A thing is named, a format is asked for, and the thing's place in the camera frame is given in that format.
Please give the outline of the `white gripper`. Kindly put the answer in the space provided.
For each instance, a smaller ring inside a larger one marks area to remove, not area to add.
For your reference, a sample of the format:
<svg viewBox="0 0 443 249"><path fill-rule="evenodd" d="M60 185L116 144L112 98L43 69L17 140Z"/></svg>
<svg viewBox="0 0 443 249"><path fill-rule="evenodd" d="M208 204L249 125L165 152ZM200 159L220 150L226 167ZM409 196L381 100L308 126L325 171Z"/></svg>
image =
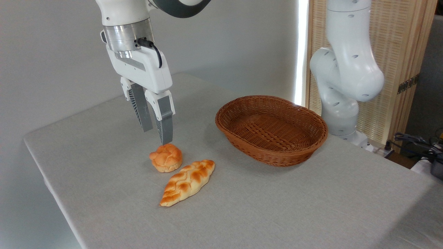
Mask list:
<svg viewBox="0 0 443 249"><path fill-rule="evenodd" d="M153 129L150 104L162 145L173 140L172 116L175 115L173 99L169 89L172 77L163 52L159 51L162 66L156 50L147 47L132 51L132 58L119 58L108 45L106 50L117 74L127 101L130 101L144 132Z"/></svg>

